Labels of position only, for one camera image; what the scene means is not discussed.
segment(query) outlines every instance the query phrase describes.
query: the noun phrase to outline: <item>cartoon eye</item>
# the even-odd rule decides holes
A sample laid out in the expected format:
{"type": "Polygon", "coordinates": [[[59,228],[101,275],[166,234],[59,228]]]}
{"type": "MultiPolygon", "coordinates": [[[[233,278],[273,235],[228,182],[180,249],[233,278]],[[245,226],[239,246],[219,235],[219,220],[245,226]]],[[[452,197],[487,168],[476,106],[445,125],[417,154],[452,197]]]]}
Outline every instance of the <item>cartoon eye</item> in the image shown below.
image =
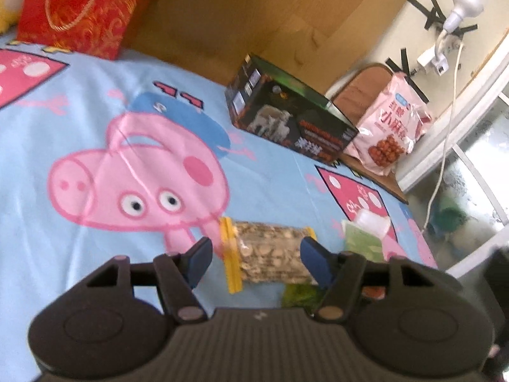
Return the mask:
{"type": "Polygon", "coordinates": [[[177,212],[182,208],[180,198],[170,191],[162,191],[159,194],[159,202],[161,207],[169,212],[177,212]]]}
{"type": "Polygon", "coordinates": [[[120,200],[120,205],[122,207],[122,211],[131,217],[140,217],[145,212],[145,204],[137,195],[124,195],[120,200]]]}

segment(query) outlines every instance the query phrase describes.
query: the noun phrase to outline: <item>pig ear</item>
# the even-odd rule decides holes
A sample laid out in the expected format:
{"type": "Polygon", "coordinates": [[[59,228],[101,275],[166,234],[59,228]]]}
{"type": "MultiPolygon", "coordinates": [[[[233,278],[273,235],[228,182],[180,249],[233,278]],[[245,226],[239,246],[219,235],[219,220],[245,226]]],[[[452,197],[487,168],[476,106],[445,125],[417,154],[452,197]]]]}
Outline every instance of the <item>pig ear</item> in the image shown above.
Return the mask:
{"type": "Polygon", "coordinates": [[[153,139],[165,149],[178,151],[193,144],[202,145],[203,142],[193,133],[168,118],[154,113],[127,112],[108,125],[106,130],[106,144],[108,149],[115,151],[133,136],[143,136],[153,139]]]}

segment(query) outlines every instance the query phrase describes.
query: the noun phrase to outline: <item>ribbed black surface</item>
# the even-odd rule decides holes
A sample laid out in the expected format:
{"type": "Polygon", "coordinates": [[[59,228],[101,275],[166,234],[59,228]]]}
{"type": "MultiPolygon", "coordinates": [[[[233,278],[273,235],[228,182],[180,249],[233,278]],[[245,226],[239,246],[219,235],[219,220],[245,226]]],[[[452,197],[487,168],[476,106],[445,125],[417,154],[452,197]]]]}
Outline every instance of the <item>ribbed black surface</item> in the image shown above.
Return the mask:
{"type": "MultiPolygon", "coordinates": [[[[362,355],[341,326],[302,310],[218,309],[207,323],[179,328],[154,360],[108,382],[408,382],[362,355]]],[[[480,375],[440,379],[480,382],[480,375]]],[[[44,375],[40,382],[69,379],[44,375]]]]}

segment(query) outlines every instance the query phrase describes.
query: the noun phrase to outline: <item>red paper bag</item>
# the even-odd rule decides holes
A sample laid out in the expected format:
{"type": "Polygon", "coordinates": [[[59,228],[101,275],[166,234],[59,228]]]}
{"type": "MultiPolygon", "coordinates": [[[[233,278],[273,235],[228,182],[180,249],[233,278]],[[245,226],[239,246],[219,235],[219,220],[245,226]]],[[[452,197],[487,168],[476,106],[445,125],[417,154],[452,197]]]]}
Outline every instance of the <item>red paper bag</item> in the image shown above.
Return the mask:
{"type": "Polygon", "coordinates": [[[25,0],[17,39],[112,60],[138,2],[25,0]]]}

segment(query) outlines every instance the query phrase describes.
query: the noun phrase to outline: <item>pink snack bag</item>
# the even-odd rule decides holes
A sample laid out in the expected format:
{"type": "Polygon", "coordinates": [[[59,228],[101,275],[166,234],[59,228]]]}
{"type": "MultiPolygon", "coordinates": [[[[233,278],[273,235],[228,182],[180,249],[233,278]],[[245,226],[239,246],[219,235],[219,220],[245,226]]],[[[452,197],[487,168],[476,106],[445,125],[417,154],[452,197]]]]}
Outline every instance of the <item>pink snack bag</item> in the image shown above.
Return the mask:
{"type": "Polygon", "coordinates": [[[395,73],[360,119],[359,134],[345,153],[369,171],[388,175],[401,155],[412,152],[432,122],[426,104],[406,82],[405,75],[395,73]]]}

